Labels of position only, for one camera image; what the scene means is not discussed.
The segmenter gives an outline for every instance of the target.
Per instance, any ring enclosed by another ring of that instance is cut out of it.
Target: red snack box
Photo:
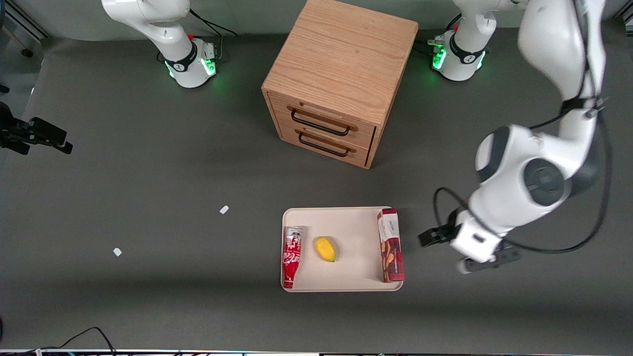
[[[382,209],[378,214],[383,281],[404,281],[404,263],[400,250],[400,230],[396,209]]]

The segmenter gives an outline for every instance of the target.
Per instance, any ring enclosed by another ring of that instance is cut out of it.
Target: beige tray
[[[378,235],[378,213],[389,207],[293,208],[284,213],[282,251],[286,226],[303,227],[301,259],[288,292],[397,291],[404,282],[382,281],[382,261]],[[314,240],[329,236],[337,256],[335,262],[322,260]],[[280,282],[283,288],[284,271]]]

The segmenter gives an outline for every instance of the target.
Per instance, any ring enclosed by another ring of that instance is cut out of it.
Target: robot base
[[[435,41],[438,44],[434,44],[436,47],[436,54],[433,56],[433,62],[431,68],[440,72],[445,78],[461,82],[469,79],[473,74],[481,67],[482,60],[486,55],[483,52],[479,58],[474,58],[471,63],[464,64],[460,61],[460,58],[455,55],[452,50],[444,44],[448,44],[451,36],[455,31],[450,30],[444,34],[437,35]]]
[[[199,87],[216,74],[217,63],[213,43],[204,42],[197,38],[193,39],[192,42],[197,46],[197,58],[189,65],[186,72],[172,70],[165,63],[172,78],[185,88]]]

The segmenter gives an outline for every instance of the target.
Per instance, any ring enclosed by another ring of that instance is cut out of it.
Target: coca-cola can
[[[292,285],[294,284],[294,275],[299,268],[302,237],[303,228],[301,226],[286,227],[282,264],[284,265],[284,288],[287,289],[292,289]]]

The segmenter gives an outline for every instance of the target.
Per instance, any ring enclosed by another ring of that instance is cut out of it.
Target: drawer handle
[[[348,126],[347,129],[345,129],[345,131],[342,131],[342,132],[341,131],[332,130],[329,127],[313,124],[313,123],[311,123],[309,121],[306,121],[306,120],[301,120],[300,118],[294,116],[294,114],[296,114],[296,113],[297,113],[297,110],[292,109],[292,112],[290,113],[290,116],[292,117],[292,121],[295,121],[295,122],[298,122],[300,124],[307,125],[307,126],[310,126],[310,127],[314,127],[315,129],[319,129],[319,130],[325,131],[325,132],[327,132],[329,134],[334,134],[334,135],[337,135],[337,136],[345,136],[345,135],[349,134],[349,130],[351,129],[351,127]]]
[[[335,155],[335,156],[339,156],[339,157],[345,157],[349,153],[349,148],[345,149],[345,153],[340,153],[340,152],[337,152],[337,151],[333,151],[333,150],[331,150],[329,148],[321,147],[321,146],[319,146],[319,145],[317,145],[315,143],[305,141],[305,140],[301,139],[302,137],[303,137],[303,132],[300,132],[299,133],[299,142],[300,143],[303,143],[306,146],[310,146],[312,148],[320,149],[321,151],[327,152],[327,153],[329,153],[331,155]]]

